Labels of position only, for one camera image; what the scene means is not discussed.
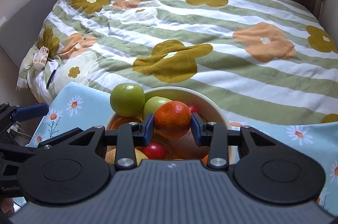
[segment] gray headboard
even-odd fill
[[[18,67],[38,40],[42,23],[56,2],[30,0],[0,28],[0,45]]]

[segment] bed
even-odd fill
[[[37,71],[41,46],[50,53]],[[173,85],[211,98],[234,126],[319,124],[338,120],[337,67],[333,39],[290,0],[58,0],[18,89],[50,104],[70,82]]]

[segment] green fruit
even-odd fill
[[[155,111],[162,106],[163,104],[166,104],[168,102],[171,102],[170,99],[164,98],[164,97],[152,97],[146,103],[144,104],[143,112],[142,112],[142,118],[146,118],[148,113],[155,113]]]
[[[144,102],[144,91],[137,84],[118,84],[110,95],[113,111],[124,117],[136,116],[142,111]]]

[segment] white bowl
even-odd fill
[[[228,129],[231,126],[222,113],[221,109],[212,100],[197,91],[180,87],[160,87],[148,89],[145,92],[146,101],[154,96],[165,97],[173,101],[181,101],[186,105],[195,105],[199,113],[208,121],[217,122],[225,125]],[[121,116],[114,113],[106,124],[106,129],[110,129],[113,123]],[[229,147],[229,162],[233,163],[236,150]]]

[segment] red tomato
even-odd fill
[[[151,142],[147,147],[144,148],[143,153],[149,159],[164,159],[167,155],[167,151],[164,147],[156,142]]]
[[[196,106],[194,106],[194,105],[190,105],[189,109],[190,109],[191,113],[195,113],[195,112],[198,113],[198,108]]]

